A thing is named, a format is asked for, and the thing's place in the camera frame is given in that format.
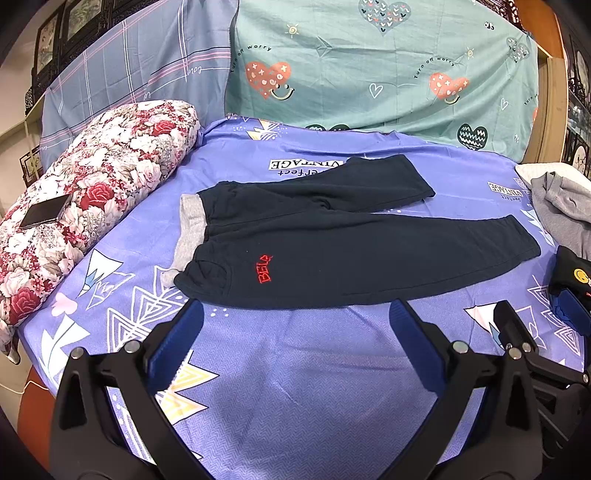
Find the smartphone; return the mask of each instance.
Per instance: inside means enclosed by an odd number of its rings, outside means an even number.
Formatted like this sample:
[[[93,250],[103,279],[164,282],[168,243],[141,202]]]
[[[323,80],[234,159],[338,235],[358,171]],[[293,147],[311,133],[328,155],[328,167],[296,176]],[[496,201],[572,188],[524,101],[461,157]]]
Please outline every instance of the smartphone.
[[[57,222],[71,201],[72,194],[70,193],[31,205],[25,214],[25,218],[22,219],[21,230],[44,223]]]

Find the red embroidered text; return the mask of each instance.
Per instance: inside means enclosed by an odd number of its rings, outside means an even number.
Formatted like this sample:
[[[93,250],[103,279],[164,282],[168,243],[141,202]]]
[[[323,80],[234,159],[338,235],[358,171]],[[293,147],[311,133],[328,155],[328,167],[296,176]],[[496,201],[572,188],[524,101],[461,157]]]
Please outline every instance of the red embroidered text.
[[[273,256],[263,255],[261,258],[259,258],[259,261],[256,264],[256,273],[259,277],[259,283],[271,281],[269,269],[267,268],[269,262],[271,261],[271,258],[273,258]]]

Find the sweatpants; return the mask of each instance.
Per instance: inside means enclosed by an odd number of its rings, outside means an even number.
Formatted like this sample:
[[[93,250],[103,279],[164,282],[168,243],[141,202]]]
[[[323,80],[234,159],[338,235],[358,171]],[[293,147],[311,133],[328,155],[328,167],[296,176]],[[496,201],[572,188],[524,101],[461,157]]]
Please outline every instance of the sweatpants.
[[[173,267],[186,266],[174,284],[191,298],[248,309],[378,304],[457,290],[540,255],[512,215],[371,213],[434,195],[403,155],[354,157],[272,183],[220,182],[183,196]]]

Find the white pillow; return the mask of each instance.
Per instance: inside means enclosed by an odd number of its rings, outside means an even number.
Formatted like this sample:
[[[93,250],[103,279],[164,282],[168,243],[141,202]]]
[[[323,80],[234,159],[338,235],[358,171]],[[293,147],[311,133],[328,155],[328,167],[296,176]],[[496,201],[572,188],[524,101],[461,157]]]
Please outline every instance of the white pillow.
[[[561,177],[572,180],[591,192],[591,181],[567,163],[522,163],[515,166],[515,171],[530,190],[531,179],[537,179],[548,172],[556,172]]]

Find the floral pillow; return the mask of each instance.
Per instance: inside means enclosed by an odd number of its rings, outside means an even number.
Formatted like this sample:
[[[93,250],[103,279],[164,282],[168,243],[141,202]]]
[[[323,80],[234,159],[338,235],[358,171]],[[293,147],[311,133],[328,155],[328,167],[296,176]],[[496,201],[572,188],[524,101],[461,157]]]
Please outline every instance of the floral pillow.
[[[180,100],[132,103],[105,112],[78,135],[0,223],[0,351],[98,240],[177,167],[195,143],[194,107]],[[27,230],[27,209],[73,194],[62,219]]]

